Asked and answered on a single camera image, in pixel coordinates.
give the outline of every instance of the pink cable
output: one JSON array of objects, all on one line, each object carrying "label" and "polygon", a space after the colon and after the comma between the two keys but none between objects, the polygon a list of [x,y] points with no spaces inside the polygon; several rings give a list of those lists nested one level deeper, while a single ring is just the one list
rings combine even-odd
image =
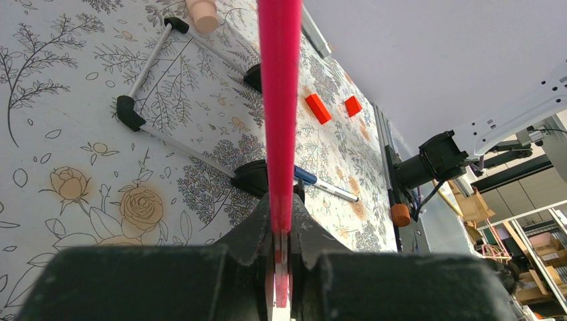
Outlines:
[{"label": "pink cable", "polygon": [[[292,228],[301,14],[301,0],[258,0],[271,229],[281,240]],[[286,242],[281,245],[287,251]],[[276,269],[286,269],[287,254],[275,256]],[[276,304],[285,307],[287,270],[275,274],[275,287]]]}]

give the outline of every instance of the floral pattern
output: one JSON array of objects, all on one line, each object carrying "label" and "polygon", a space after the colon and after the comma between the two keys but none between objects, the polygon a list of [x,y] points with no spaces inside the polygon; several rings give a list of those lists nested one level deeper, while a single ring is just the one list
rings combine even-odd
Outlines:
[{"label": "floral pattern", "polygon": [[[38,275],[67,247],[212,244],[258,200],[229,179],[116,117],[169,15],[183,0],[12,1],[0,8],[0,320],[12,320]],[[252,0],[217,0],[202,35],[237,65],[258,64]],[[395,251],[371,105],[332,58],[303,37],[296,164],[357,194],[349,203],[307,187],[306,207],[356,251]],[[332,115],[319,124],[304,98]],[[348,117],[356,96],[362,112]],[[188,35],[171,33],[136,94],[147,123],[229,169],[265,158],[261,94]]]}]

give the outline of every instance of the table surface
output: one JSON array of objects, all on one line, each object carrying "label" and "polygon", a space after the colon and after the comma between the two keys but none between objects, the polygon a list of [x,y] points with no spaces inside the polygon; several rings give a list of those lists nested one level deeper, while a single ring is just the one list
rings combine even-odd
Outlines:
[{"label": "table surface", "polygon": [[[217,6],[220,26],[203,38],[244,69],[258,63],[255,1]],[[0,13],[0,318],[66,247],[211,244],[255,207],[220,172],[116,117],[163,18],[190,20],[184,1],[18,0]],[[353,250],[395,251],[372,106],[304,38],[300,70],[296,164],[360,197],[308,187],[306,207]],[[325,125],[304,102],[311,93],[333,117]],[[363,109],[349,118],[353,95]],[[136,110],[230,169],[265,157],[261,95],[187,35],[167,39]]]}]

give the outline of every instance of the red block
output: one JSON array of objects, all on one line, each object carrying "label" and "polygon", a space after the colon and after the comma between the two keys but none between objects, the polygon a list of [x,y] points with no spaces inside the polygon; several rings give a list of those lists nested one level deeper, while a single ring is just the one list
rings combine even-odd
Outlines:
[{"label": "red block", "polygon": [[327,108],[325,108],[325,105],[323,105],[323,102],[321,101],[319,96],[317,96],[317,94],[309,95],[307,98],[305,98],[305,101],[307,102],[307,105],[309,105],[321,125],[331,120],[331,114],[329,114],[329,111],[327,110]]},{"label": "red block", "polygon": [[360,105],[358,99],[356,99],[355,96],[347,99],[344,102],[344,104],[346,105],[346,110],[348,111],[349,117],[353,117],[362,110],[362,106]]}]

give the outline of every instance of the floral tablecloth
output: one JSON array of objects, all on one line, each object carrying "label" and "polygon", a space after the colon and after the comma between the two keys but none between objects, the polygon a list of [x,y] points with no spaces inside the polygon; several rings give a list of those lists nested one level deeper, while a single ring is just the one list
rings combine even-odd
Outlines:
[{"label": "floral tablecloth", "polygon": [[[203,36],[242,68],[259,62],[256,4],[218,1]],[[183,0],[8,0],[0,13],[0,320],[36,277],[76,245],[211,244],[257,199],[227,177],[116,117],[163,29],[186,21]],[[358,194],[349,203],[308,187],[306,206],[356,251],[396,249],[372,107],[333,60],[302,40],[296,164]],[[333,119],[304,102],[317,93]],[[355,95],[363,110],[349,118]],[[187,35],[167,39],[136,96],[163,133],[230,169],[265,157],[261,95]]]}]

